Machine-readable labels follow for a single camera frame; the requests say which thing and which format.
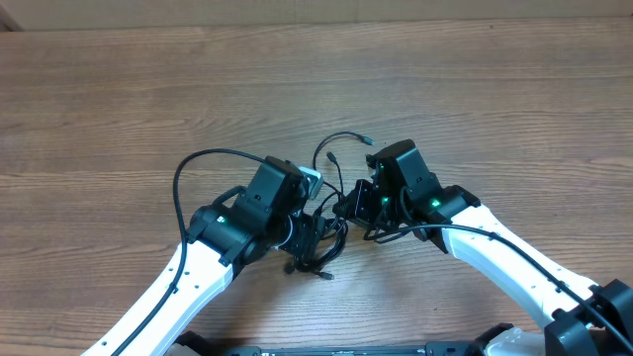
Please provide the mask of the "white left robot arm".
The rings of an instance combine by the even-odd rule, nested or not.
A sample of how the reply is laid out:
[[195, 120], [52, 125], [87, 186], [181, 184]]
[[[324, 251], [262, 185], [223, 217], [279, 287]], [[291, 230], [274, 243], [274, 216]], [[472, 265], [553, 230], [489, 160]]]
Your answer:
[[269, 250], [311, 259], [324, 220], [304, 206], [322, 184], [315, 170], [266, 157], [248, 186], [195, 212], [158, 278], [88, 354], [163, 355], [201, 309]]

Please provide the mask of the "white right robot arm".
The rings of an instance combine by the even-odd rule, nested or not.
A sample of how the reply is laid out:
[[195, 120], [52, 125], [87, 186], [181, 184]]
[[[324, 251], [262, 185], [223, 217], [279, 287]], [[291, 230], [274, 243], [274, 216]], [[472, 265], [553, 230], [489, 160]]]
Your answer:
[[442, 186], [410, 139], [366, 157], [372, 169], [334, 212], [378, 244], [413, 233], [486, 276], [522, 307], [540, 333], [501, 324], [470, 345], [473, 355], [629, 355], [632, 290], [601, 286], [558, 264], [501, 223], [479, 198]]

